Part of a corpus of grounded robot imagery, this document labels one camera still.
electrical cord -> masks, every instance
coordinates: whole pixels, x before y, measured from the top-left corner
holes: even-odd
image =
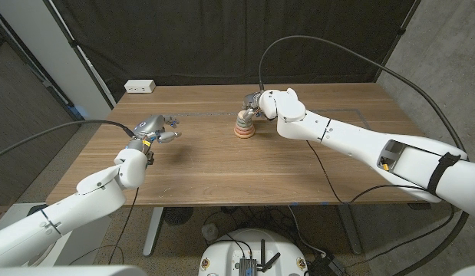
[[[302,243],[304,245],[306,245],[307,247],[311,248],[311,249],[314,249],[316,250],[317,252],[321,253],[321,257],[325,258],[327,256],[326,252],[324,252],[323,250],[321,249],[318,249],[318,248],[315,248],[314,246],[310,245],[309,243],[307,243],[304,238],[302,237],[302,235],[300,235],[300,230],[299,230],[299,224],[297,223],[297,218],[295,217],[295,214],[293,213],[292,211],[292,207],[289,206],[289,210],[290,212],[292,213],[292,216],[293,216],[293,220],[295,221],[295,226],[297,227],[297,233],[299,234],[299,238],[300,240],[302,241]]]
[[[121,123],[116,123],[116,122],[109,121],[109,120],[81,120],[81,121],[74,121],[74,122],[70,122],[70,123],[63,123],[63,124],[61,124],[61,125],[59,125],[59,126],[52,127],[52,128],[49,129],[49,130],[45,130],[45,131],[43,131],[43,132],[37,133],[37,134],[35,134],[35,135],[32,135],[32,136],[30,136],[30,137],[28,137],[28,138],[26,138],[26,139],[24,139],[24,140],[22,140],[22,141],[19,141],[19,142],[13,144],[12,146],[10,146],[10,147],[8,147],[8,148],[2,150],[2,151],[0,152],[0,156],[2,156],[2,155],[4,155],[4,154],[8,153],[9,151],[15,149],[16,147],[18,147],[18,146],[20,146],[20,145],[22,145],[22,144],[25,144],[25,143],[27,143],[27,142],[29,142],[29,141],[31,141],[31,140],[34,140],[34,139],[36,139],[36,138],[39,138],[40,136],[43,136],[43,135],[45,135],[45,134],[51,133],[51,132],[53,132],[53,131],[55,131],[55,130],[59,130],[59,129],[62,129],[62,128],[64,128],[64,127],[69,127],[69,126],[75,125],[75,124],[86,124],[86,123],[107,123],[107,124],[115,125],[115,126],[117,126],[117,127],[122,128],[122,129],[124,130],[124,132],[128,134],[129,137],[135,136],[135,134],[133,133],[133,131],[131,131],[129,128],[127,128],[127,127],[124,126],[123,124],[121,124]]]
[[[135,198],[133,199],[133,203],[131,203],[131,207],[130,207],[130,211],[128,212],[127,219],[124,221],[123,229],[121,229],[121,234],[117,238],[116,244],[114,245],[114,246],[116,246],[116,248],[118,247],[117,245],[120,243],[121,237],[123,236],[124,229],[127,227],[128,220],[130,219],[130,216],[131,216],[131,211],[133,211],[133,207],[135,206],[135,202],[137,201],[137,196],[138,196],[138,190],[139,189],[140,188],[137,188],[137,192],[135,192]],[[114,248],[113,253],[111,253],[111,256],[109,257],[109,262],[107,263],[108,265],[110,265],[111,262],[113,261],[113,256],[114,256],[114,252],[116,251],[116,248]]]
[[[405,77],[401,76],[400,74],[392,71],[391,69],[389,69],[387,67],[384,67],[384,66],[378,64],[375,61],[371,61],[370,59],[362,56],[361,54],[357,54],[357,53],[353,52],[352,50],[350,50],[350,49],[348,49],[344,46],[341,46],[340,44],[336,44],[335,42],[326,40],[324,38],[317,38],[317,37],[312,37],[312,36],[308,36],[308,35],[290,35],[290,36],[287,36],[287,37],[284,37],[284,38],[280,38],[280,39],[276,40],[275,42],[271,43],[268,46],[268,48],[266,48],[265,52],[262,54],[261,61],[259,61],[259,89],[261,91],[264,91],[264,84],[262,82],[262,75],[261,75],[261,66],[262,66],[262,61],[264,60],[264,58],[266,56],[266,53],[269,51],[269,49],[271,49],[275,44],[279,43],[280,41],[293,39],[293,38],[310,39],[310,40],[320,41],[320,42],[329,44],[331,46],[335,46],[336,48],[339,48],[343,51],[346,51],[349,54],[353,54],[355,57],[360,58],[364,61],[367,61],[369,64],[372,64],[372,65],[378,67],[379,69],[382,69],[386,73],[390,74],[393,77],[396,77],[398,80],[404,82],[405,84],[407,84],[411,88],[415,89],[430,104],[430,106],[434,109],[435,113],[437,113],[438,117],[442,120],[442,123],[444,123],[444,126],[449,131],[449,134],[452,136],[452,139],[456,143],[457,147],[459,149],[463,150],[464,152],[466,151],[464,149],[464,146],[463,146],[462,142],[460,141],[460,138],[457,135],[455,129],[452,127],[449,120],[445,117],[445,114],[438,107],[438,105],[435,103],[435,101],[425,91],[423,91],[421,88],[419,88],[416,84],[414,84],[413,82],[411,82],[407,78],[405,78]]]
[[[100,246],[100,247],[98,247],[98,248],[92,249],[92,250],[90,250],[89,252],[83,254],[82,256],[80,256],[80,257],[74,259],[74,260],[73,260],[70,264],[68,264],[68,265],[72,265],[72,264],[75,263],[76,261],[78,261],[78,260],[82,259],[83,257],[89,255],[91,252],[94,252],[94,251],[96,251],[96,250],[99,250],[99,249],[105,248],[105,247],[109,247],[109,246],[116,246],[116,245],[104,245],[104,246]],[[119,246],[116,246],[116,247],[114,248],[114,250],[116,250],[116,248],[120,249],[120,252],[121,252],[121,264],[124,265],[123,249],[121,249],[121,247],[119,247]]]
[[[246,254],[244,253],[244,249],[242,249],[242,247],[241,247],[240,244],[238,243],[238,242],[240,242],[240,241],[231,240],[231,239],[230,239],[230,240],[218,240],[218,241],[215,241],[214,243],[212,243],[212,245],[213,245],[213,244],[216,244],[217,242],[227,242],[227,241],[228,241],[228,242],[235,242],[236,245],[239,246],[240,250],[242,251],[242,257],[243,257],[243,258],[246,257]]]
[[[250,247],[247,243],[245,243],[244,241],[237,241],[237,240],[235,240],[234,238],[232,238],[232,237],[229,235],[229,233],[227,233],[226,235],[227,235],[231,240],[233,240],[233,241],[235,241],[235,242],[241,242],[241,243],[243,243],[244,245],[246,245],[247,248],[249,249],[249,257],[252,259],[252,249],[251,249],[251,247]]]
[[[400,74],[392,71],[391,69],[389,69],[385,66],[382,66],[382,65],[376,63],[375,61],[371,61],[370,59],[368,59],[368,58],[366,58],[366,57],[364,57],[360,54],[357,54],[357,53],[353,52],[352,50],[341,46],[340,44],[336,44],[336,43],[334,43],[332,41],[328,41],[324,38],[316,38],[316,37],[307,36],[307,35],[290,35],[290,36],[287,36],[287,37],[284,37],[284,38],[280,38],[280,39],[276,40],[275,42],[271,43],[266,48],[265,52],[262,54],[261,61],[259,61],[259,89],[262,92],[264,91],[264,84],[262,82],[261,67],[262,67],[262,61],[264,60],[264,57],[265,57],[266,53],[269,51],[269,49],[273,45],[279,43],[280,41],[293,39],[293,38],[310,39],[310,40],[320,41],[320,42],[329,44],[329,45],[334,46],[336,48],[339,48],[343,51],[346,51],[349,54],[352,54],[357,58],[360,58],[364,61],[367,61],[368,63],[376,66],[377,68],[382,69],[383,71],[390,74],[391,76],[396,77],[398,80],[404,82],[406,85],[408,85],[409,87],[411,87],[415,91],[417,91],[428,102],[428,104],[430,104],[430,106],[433,108],[435,113],[442,120],[442,123],[444,124],[444,126],[447,128],[447,130],[448,130],[450,136],[452,137],[452,139],[454,140],[457,148],[459,148],[459,149],[463,150],[464,152],[466,152],[466,149],[464,148],[464,145],[462,144],[462,141],[460,140],[460,137],[457,135],[457,132],[452,127],[449,120],[445,117],[444,112],[442,112],[442,110],[438,107],[438,105],[435,103],[435,101],[425,91],[423,91],[421,88],[419,88],[416,84],[414,84],[413,82],[411,82],[407,78],[405,78],[405,77],[401,76]],[[462,211],[456,225],[454,226],[452,231],[449,233],[449,235],[440,243],[440,245],[438,245],[432,252],[430,252],[428,255],[426,255],[421,260],[419,260],[416,263],[410,265],[409,267],[405,268],[404,270],[399,271],[395,276],[406,275],[406,274],[418,269],[419,267],[425,265],[429,261],[433,260],[435,257],[437,257],[459,235],[460,231],[462,230],[462,228],[466,224],[466,221],[467,221],[468,218],[469,218],[469,214]]]
[[[382,255],[386,255],[387,253],[389,253],[390,251],[393,251],[394,249],[396,249],[396,248],[398,248],[398,247],[401,247],[401,246],[403,246],[403,245],[406,245],[406,244],[408,244],[408,243],[410,243],[410,242],[414,242],[414,241],[416,241],[416,240],[418,240],[418,239],[420,239],[420,238],[426,237],[426,236],[428,236],[429,234],[432,234],[432,233],[434,233],[434,232],[436,232],[436,231],[442,229],[445,225],[447,225],[447,224],[452,220],[452,218],[454,217],[454,215],[455,215],[455,208],[454,208],[453,205],[450,204],[450,216],[449,216],[449,219],[446,220],[446,221],[445,221],[444,223],[442,223],[441,225],[439,225],[438,227],[436,227],[436,228],[434,228],[434,229],[430,230],[429,232],[426,232],[426,233],[424,233],[424,234],[422,234],[422,235],[419,235],[419,236],[417,236],[416,238],[412,238],[412,239],[410,239],[410,240],[407,240],[407,241],[405,241],[405,242],[400,243],[399,245],[395,245],[395,246],[389,248],[388,250],[383,251],[383,252],[381,252],[381,253],[379,253],[379,254],[377,254],[377,255],[375,255],[375,256],[373,256],[373,257],[367,259],[367,260],[359,261],[359,262],[356,262],[356,263],[354,263],[354,264],[350,264],[350,265],[347,266],[346,268],[351,268],[351,267],[354,267],[355,265],[364,264],[364,263],[369,262],[369,261],[371,261],[371,260],[373,260],[373,259],[375,259],[375,258],[377,258],[377,257],[380,257],[380,256],[382,256]]]
[[[210,214],[209,216],[207,216],[207,217],[205,218],[205,221],[203,222],[203,225],[206,225],[206,223],[208,222],[209,218],[213,217],[214,215],[218,215],[218,214],[220,214],[220,213],[225,214],[225,213],[222,212],[221,210],[220,210],[220,211],[217,211],[217,212],[214,212],[214,213]],[[239,225],[237,224],[236,219],[235,219],[231,214],[227,214],[227,215],[230,215],[230,216],[232,217],[232,220],[233,220],[234,223],[236,224],[236,227],[239,227]]]
[[[349,205],[349,204],[352,204],[354,201],[356,201],[359,197],[361,197],[362,195],[366,194],[367,192],[370,192],[372,190],[375,190],[375,189],[379,189],[379,188],[386,188],[386,187],[395,187],[395,188],[409,188],[409,189],[419,189],[421,191],[426,191],[425,188],[422,188],[422,187],[416,187],[416,186],[408,186],[408,185],[391,185],[391,184],[388,184],[388,185],[379,185],[379,186],[374,186],[374,187],[371,187],[370,189],[366,189],[365,191],[363,192],[360,192],[359,194],[357,194],[350,202],[344,202],[342,200],[340,200],[340,198],[338,197],[338,195],[336,194],[336,191],[335,189],[333,188],[332,184],[331,184],[331,180],[329,180],[329,177],[328,177],[328,174],[324,168],[324,166],[322,165],[322,162],[321,162],[321,159],[319,158],[319,155],[316,153],[315,149],[311,146],[311,143],[309,141],[306,141],[308,146],[311,148],[311,150],[314,152],[315,154],[315,157],[317,157],[317,160],[319,161],[319,164],[321,164],[321,167],[322,167],[322,170],[324,171],[324,174],[326,176],[326,180],[328,180],[328,184],[329,184],[329,187],[331,187],[331,190],[332,192],[335,194],[335,197],[336,199],[341,203],[341,204],[346,204],[346,205]]]

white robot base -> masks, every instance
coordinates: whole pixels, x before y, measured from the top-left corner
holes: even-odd
[[[237,245],[238,242],[230,237],[249,245],[251,251],[247,245],[239,242],[246,260],[242,259],[242,250]],[[255,276],[266,273],[276,276],[296,276],[303,275],[305,271],[307,264],[304,255],[288,239],[265,229],[244,228],[229,233],[229,236],[220,237],[205,250],[198,275]]]

white power strip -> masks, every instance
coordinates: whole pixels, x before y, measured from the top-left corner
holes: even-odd
[[[128,93],[152,93],[155,89],[153,80],[129,80],[124,84]]]

black wire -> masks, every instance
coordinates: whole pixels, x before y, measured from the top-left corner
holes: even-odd
[[[251,249],[251,247],[250,247],[247,243],[245,243],[244,241],[237,241],[236,239],[232,238],[232,237],[229,235],[229,233],[227,233],[226,235],[227,235],[231,240],[233,240],[233,241],[235,241],[235,242],[242,242],[244,245],[246,245],[247,248],[249,249],[249,257],[252,259],[252,249]]]
[[[375,190],[375,189],[379,189],[379,188],[390,188],[390,187],[394,187],[394,188],[409,188],[409,189],[418,189],[420,191],[426,191],[425,188],[421,188],[421,187],[416,187],[416,186],[408,186],[408,185],[391,185],[391,184],[386,184],[386,185],[379,185],[379,186],[375,186],[375,187],[371,187],[370,189],[366,189],[365,191],[363,192],[360,192],[357,196],[355,196],[350,202],[346,202],[346,204],[352,204],[355,200],[357,200],[360,196],[366,194],[367,192],[370,192],[372,190]]]
[[[83,254],[82,256],[80,256],[80,257],[74,259],[74,260],[73,260],[70,264],[68,264],[68,265],[71,265],[71,264],[75,263],[76,261],[78,261],[78,260],[82,259],[83,257],[89,255],[89,254],[90,254],[91,252],[93,252],[93,251],[99,250],[99,249],[101,249],[101,248],[109,247],[109,246],[115,246],[114,250],[116,250],[116,248],[120,249],[120,252],[121,252],[121,264],[124,265],[123,249],[121,249],[121,247],[119,247],[119,246],[117,246],[117,245],[103,245],[103,246],[100,246],[100,247],[98,247],[98,248],[92,249],[92,250],[90,250],[89,252]]]
[[[349,54],[353,54],[357,58],[360,58],[364,61],[367,61],[370,64],[373,64],[374,66],[376,66],[376,67],[382,69],[383,71],[389,73],[391,76],[396,77],[398,80],[404,82],[405,84],[407,84],[408,86],[410,86],[411,88],[416,90],[430,104],[430,106],[433,108],[435,113],[442,120],[442,123],[444,124],[444,126],[447,128],[447,130],[448,130],[450,136],[452,137],[452,139],[454,140],[456,146],[459,149],[466,152],[466,149],[464,148],[464,145],[462,144],[462,141],[460,140],[460,137],[457,135],[457,132],[452,127],[449,120],[445,117],[444,112],[438,107],[438,105],[435,103],[435,101],[425,91],[423,91],[421,88],[419,88],[416,84],[414,84],[413,82],[411,82],[407,78],[405,78],[405,77],[401,76],[400,74],[392,71],[391,69],[386,68],[386,67],[376,63],[375,61],[371,61],[368,58],[366,58],[366,57],[364,57],[360,54],[357,54],[357,53],[353,52],[352,50],[350,50],[346,47],[341,46],[340,44],[336,44],[334,42],[325,40],[324,38],[316,38],[316,37],[307,36],[307,35],[291,35],[291,36],[288,36],[288,37],[280,38],[279,40],[271,43],[271,45],[269,45],[268,48],[266,48],[265,52],[262,54],[261,61],[259,61],[259,89],[262,92],[264,91],[264,84],[263,84],[262,78],[261,78],[261,66],[262,66],[262,61],[264,60],[264,57],[265,57],[266,53],[269,51],[269,49],[273,45],[277,44],[278,42],[284,41],[284,40],[287,40],[287,39],[292,39],[292,38],[312,39],[312,40],[315,40],[315,41],[320,41],[320,42],[324,42],[326,44],[335,46],[339,49],[342,49],[343,51],[348,52]],[[462,228],[466,224],[466,221],[467,221],[468,218],[469,218],[469,214],[462,211],[456,225],[454,226],[452,231],[449,233],[449,235],[440,243],[440,245],[438,245],[432,252],[430,252],[424,258],[422,258],[421,260],[417,261],[416,263],[410,265],[409,267],[405,268],[404,270],[398,272],[395,276],[406,275],[406,274],[418,269],[419,267],[425,265],[429,261],[433,260],[435,257],[437,257],[459,235],[460,231],[462,230]]]
[[[137,188],[137,192],[135,192],[135,198],[133,199],[133,203],[131,203],[131,207],[130,207],[130,211],[128,212],[127,219],[126,219],[126,221],[124,221],[124,226],[123,226],[123,229],[121,230],[121,234],[117,238],[116,244],[114,245],[116,247],[120,243],[121,237],[123,236],[123,233],[124,233],[124,229],[127,227],[128,220],[130,219],[131,211],[133,211],[133,207],[135,206],[135,202],[137,201],[137,196],[138,196],[138,190],[139,189],[140,188]],[[107,263],[108,265],[110,265],[111,261],[113,261],[113,256],[114,256],[115,251],[116,251],[116,248],[113,250],[113,253],[111,253],[111,257],[109,258],[109,262]]]
[[[203,222],[203,225],[206,225],[206,222],[208,222],[208,219],[209,219],[209,218],[213,217],[214,215],[218,215],[219,213],[225,214],[225,213],[222,212],[222,211],[214,212],[214,213],[212,213],[212,214],[210,214],[209,216],[206,217],[205,221]],[[234,223],[236,224],[236,227],[239,227],[239,224],[237,223],[236,219],[235,219],[231,214],[228,214],[228,215],[230,215],[230,216],[232,217]]]
[[[75,125],[75,124],[85,124],[85,123],[108,123],[108,124],[112,124],[112,125],[115,125],[115,126],[118,126],[118,127],[122,128],[122,129],[124,130],[124,132],[128,134],[129,137],[135,136],[134,133],[133,133],[133,131],[131,131],[131,130],[130,130],[129,128],[127,128],[126,126],[122,125],[121,123],[116,123],[116,122],[109,121],[109,120],[81,120],[81,121],[74,121],[74,122],[64,123],[64,124],[61,124],[61,125],[59,125],[59,126],[52,127],[52,128],[49,129],[49,130],[45,130],[45,131],[43,131],[43,132],[37,133],[37,134],[35,134],[35,135],[33,135],[33,136],[30,136],[30,137],[28,137],[28,138],[26,138],[26,139],[24,139],[24,140],[22,140],[22,141],[19,141],[19,142],[13,144],[12,146],[10,146],[10,147],[8,147],[8,148],[2,150],[2,151],[0,152],[0,156],[2,156],[2,155],[4,155],[4,154],[8,153],[9,151],[15,149],[16,147],[18,147],[18,146],[20,146],[20,145],[22,145],[22,144],[25,144],[25,143],[27,143],[27,142],[29,142],[29,141],[31,141],[31,140],[34,140],[34,139],[36,139],[36,138],[38,138],[38,137],[40,137],[40,136],[43,136],[43,135],[48,134],[48,133],[50,133],[50,132],[53,132],[53,131],[55,131],[55,130],[59,130],[59,129],[61,129],[61,128],[69,127],[69,126]]]
[[[460,230],[462,230],[462,228],[464,227],[464,224],[466,223],[468,218],[469,214],[467,214],[466,212],[462,212],[462,214],[460,214],[459,220],[457,221],[457,224],[454,226],[454,229],[452,229],[452,231],[442,241],[442,243],[440,243],[440,245],[438,245],[432,252],[428,253],[428,255],[424,256],[421,260],[415,262],[414,264],[403,269],[402,271],[399,271],[394,276],[404,276],[406,274],[409,274],[437,257],[445,248],[447,248],[447,246],[449,246],[454,241],[454,239],[457,237],[457,234],[459,234]]]
[[[341,201],[341,200],[339,199],[338,195],[336,195],[336,191],[335,191],[335,189],[332,187],[331,181],[329,180],[329,176],[328,176],[328,174],[327,174],[327,172],[326,172],[326,169],[325,169],[324,166],[322,165],[322,161],[321,161],[321,159],[319,158],[319,155],[316,153],[315,149],[311,146],[311,143],[310,143],[309,141],[307,141],[307,140],[306,140],[306,142],[307,142],[308,146],[311,148],[311,150],[314,152],[315,157],[317,157],[317,160],[319,161],[319,164],[321,164],[322,171],[324,172],[324,175],[326,176],[326,179],[328,180],[329,187],[331,187],[332,193],[335,194],[335,197],[336,197],[336,199],[337,199],[339,202],[341,202],[342,204],[345,204],[343,201]]]
[[[219,213],[221,213],[221,212],[222,212],[222,211],[217,211],[217,212],[214,212],[214,213],[210,214],[209,216],[207,216],[206,219],[205,219],[205,221],[203,222],[203,225],[206,225],[206,222],[208,222],[208,219],[209,219],[209,218],[211,218],[211,217],[213,217],[214,215],[219,214]]]
[[[312,36],[308,36],[308,35],[290,35],[290,36],[287,36],[287,37],[284,37],[284,38],[280,38],[279,40],[271,43],[268,48],[266,48],[265,52],[262,54],[261,56],[261,61],[259,61],[259,88],[261,91],[264,91],[264,84],[262,82],[262,78],[261,78],[261,66],[262,66],[262,61],[264,60],[265,56],[266,56],[266,53],[269,51],[270,48],[273,47],[273,45],[279,43],[280,41],[284,41],[284,40],[288,40],[288,39],[293,39],[293,38],[301,38],[301,39],[311,39],[311,40],[315,40],[315,41],[320,41],[320,42],[324,42],[326,44],[329,44],[331,46],[335,46],[339,49],[342,49],[343,51],[346,51],[348,52],[349,54],[353,54],[355,57],[357,58],[360,58],[364,61],[367,61],[368,63],[382,69],[383,71],[389,73],[391,76],[393,77],[396,77],[398,80],[404,82],[405,84],[407,84],[408,86],[410,86],[411,88],[415,89],[430,105],[431,107],[434,109],[435,113],[437,113],[438,117],[442,120],[442,123],[444,123],[444,126],[447,128],[447,130],[449,131],[449,134],[452,136],[452,139],[454,140],[454,142],[456,143],[457,147],[461,150],[463,150],[464,152],[466,151],[464,149],[464,146],[462,144],[462,142],[460,141],[460,138],[459,136],[457,135],[456,131],[454,130],[454,128],[452,127],[452,125],[450,124],[449,120],[445,117],[445,114],[442,112],[442,110],[438,107],[438,105],[435,103],[435,101],[425,92],[423,91],[421,88],[419,88],[416,84],[414,84],[413,82],[411,82],[410,80],[408,80],[407,78],[401,76],[400,74],[392,71],[391,69],[387,68],[387,67],[384,67],[380,64],[378,64],[377,62],[375,61],[371,61],[370,59],[362,56],[361,54],[357,54],[355,52],[353,52],[352,50],[346,48],[346,47],[343,47],[341,46],[340,44],[336,44],[335,42],[332,42],[332,41],[329,41],[329,40],[326,40],[324,38],[316,38],[316,37],[312,37]]]
[[[237,246],[239,246],[240,250],[242,251],[242,257],[243,258],[246,258],[246,254],[244,253],[244,249],[242,249],[242,247],[240,246],[240,244],[238,242],[240,241],[236,241],[236,240],[218,240],[218,241],[215,241],[213,244],[216,244],[217,242],[235,242]]]
[[[377,254],[377,255],[375,255],[375,256],[373,256],[373,257],[371,257],[371,258],[369,258],[369,259],[367,259],[367,260],[365,260],[365,261],[359,261],[359,262],[356,262],[356,263],[354,263],[354,264],[350,264],[349,266],[347,266],[347,268],[350,268],[350,267],[353,267],[353,266],[355,266],[355,265],[359,265],[359,264],[363,264],[363,263],[369,262],[369,261],[371,261],[371,260],[373,260],[373,259],[375,259],[375,258],[377,258],[377,257],[380,257],[380,256],[382,256],[382,255],[386,255],[386,254],[389,253],[390,251],[393,251],[394,249],[396,249],[396,248],[398,248],[398,247],[400,247],[400,246],[402,246],[402,245],[406,245],[406,244],[408,244],[408,243],[410,243],[410,242],[414,242],[414,241],[416,241],[416,240],[418,240],[418,239],[420,239],[420,238],[426,237],[426,236],[428,236],[429,234],[432,234],[432,233],[434,233],[434,232],[436,232],[436,231],[442,229],[445,225],[447,225],[447,224],[452,220],[452,218],[454,217],[454,215],[455,215],[455,208],[454,208],[453,205],[450,204],[450,216],[449,216],[449,219],[446,220],[446,221],[445,221],[444,223],[442,223],[441,225],[439,225],[438,227],[436,227],[436,228],[434,228],[434,229],[430,230],[429,232],[426,232],[426,233],[424,233],[424,234],[422,234],[422,235],[419,235],[419,236],[417,236],[416,238],[412,238],[412,239],[410,239],[410,240],[408,240],[408,241],[405,241],[405,242],[400,243],[399,245],[395,245],[395,246],[389,248],[388,250],[383,251],[382,253],[379,253],[379,254]]]
[[[315,149],[311,146],[310,142],[309,141],[306,141],[308,146],[311,148],[311,150],[314,152],[315,154],[315,157],[317,157],[317,160],[319,161],[319,164],[321,164],[321,167],[322,167],[322,170],[324,171],[324,174],[326,176],[326,179],[328,180],[328,184],[329,184],[329,187],[331,187],[331,190],[332,192],[335,194],[335,197],[336,199],[341,202],[342,204],[346,204],[346,205],[349,205],[349,204],[352,204],[354,201],[356,201],[359,197],[361,197],[362,195],[366,194],[367,192],[370,192],[372,190],[375,190],[375,189],[379,189],[379,188],[387,188],[387,187],[395,187],[395,188],[409,188],[409,189],[419,189],[421,191],[426,191],[425,188],[422,188],[422,187],[416,187],[416,186],[408,186],[408,185],[394,185],[394,184],[388,184],[388,185],[379,185],[379,186],[375,186],[375,187],[371,187],[370,189],[366,189],[365,191],[363,192],[360,192],[359,194],[357,194],[350,202],[343,202],[340,200],[340,198],[338,197],[338,195],[336,194],[336,191],[335,189],[333,188],[332,184],[331,184],[331,181],[329,180],[329,177],[328,177],[328,174],[324,168],[324,166],[322,165],[322,162],[321,162],[321,159],[319,158],[319,155],[316,153]]]
[[[239,223],[237,223],[236,221],[236,218],[234,218],[234,216],[232,215],[232,213],[229,213],[230,217],[232,218],[232,220],[234,221],[234,223],[236,224],[236,228],[239,227]]]

stacked rings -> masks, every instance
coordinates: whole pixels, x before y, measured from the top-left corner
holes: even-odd
[[[236,125],[234,126],[234,133],[238,138],[250,138],[255,132],[252,120],[245,121],[242,117],[244,113],[244,110],[239,112],[237,115]]]

